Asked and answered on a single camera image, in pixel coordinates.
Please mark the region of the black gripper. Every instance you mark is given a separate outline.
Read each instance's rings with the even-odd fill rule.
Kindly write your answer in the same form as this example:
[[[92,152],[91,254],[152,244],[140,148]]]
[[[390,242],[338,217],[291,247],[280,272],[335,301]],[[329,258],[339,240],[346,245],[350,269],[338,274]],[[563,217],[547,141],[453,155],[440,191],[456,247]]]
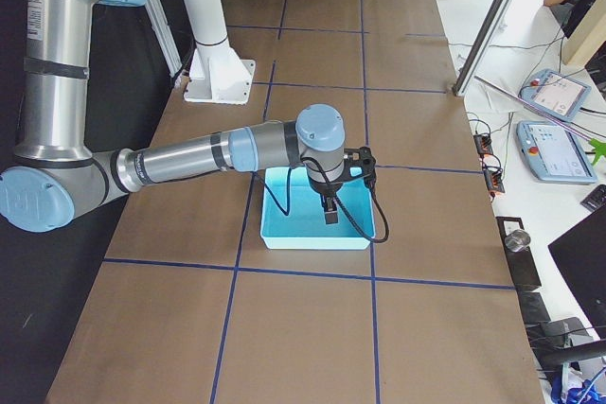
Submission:
[[[338,222],[338,209],[336,208],[335,198],[342,184],[337,182],[320,183],[312,181],[312,189],[316,191],[321,198],[324,210],[325,223],[327,225]]]

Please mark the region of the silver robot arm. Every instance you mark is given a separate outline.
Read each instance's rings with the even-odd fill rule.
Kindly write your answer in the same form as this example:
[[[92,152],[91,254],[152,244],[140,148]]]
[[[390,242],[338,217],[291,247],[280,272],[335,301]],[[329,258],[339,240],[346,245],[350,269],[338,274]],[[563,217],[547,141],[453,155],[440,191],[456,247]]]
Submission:
[[[331,106],[157,149],[92,152],[84,143],[93,7],[146,0],[28,0],[27,75],[16,164],[1,175],[1,213],[47,232],[141,188],[207,174],[304,167],[325,219],[338,219],[346,177],[345,129]]]

